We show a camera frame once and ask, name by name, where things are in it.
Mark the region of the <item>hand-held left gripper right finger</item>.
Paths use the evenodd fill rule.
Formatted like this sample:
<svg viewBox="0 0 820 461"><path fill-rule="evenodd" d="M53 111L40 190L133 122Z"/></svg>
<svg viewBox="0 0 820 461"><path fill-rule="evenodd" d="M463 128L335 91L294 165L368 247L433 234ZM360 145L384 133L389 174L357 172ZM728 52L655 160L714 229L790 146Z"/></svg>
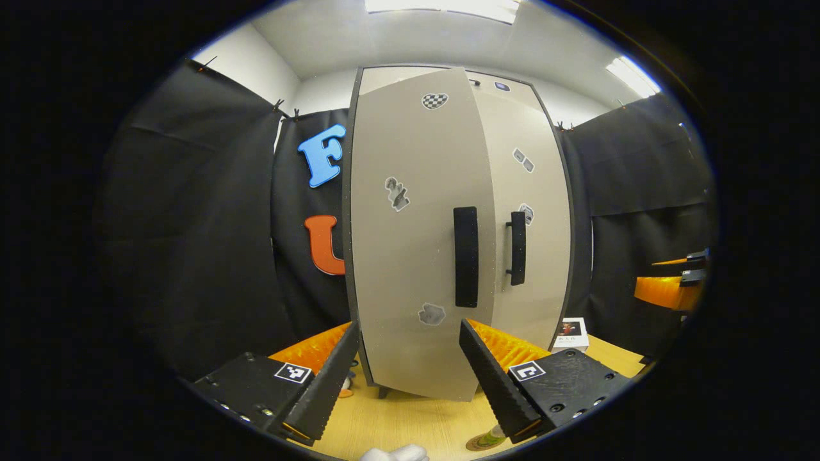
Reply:
<svg viewBox="0 0 820 461"><path fill-rule="evenodd" d="M566 426L632 385L577 348L548 353L473 319L461 321L459 346L512 443Z"/></svg>

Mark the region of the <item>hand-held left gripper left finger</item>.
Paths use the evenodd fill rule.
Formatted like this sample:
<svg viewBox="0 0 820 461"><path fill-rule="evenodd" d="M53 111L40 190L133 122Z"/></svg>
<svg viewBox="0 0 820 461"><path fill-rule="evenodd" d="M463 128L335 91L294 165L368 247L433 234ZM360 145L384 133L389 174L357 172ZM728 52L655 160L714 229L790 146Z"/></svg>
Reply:
<svg viewBox="0 0 820 461"><path fill-rule="evenodd" d="M359 348L357 321L266 356L245 352L192 384L243 425L306 446L322 438Z"/></svg>

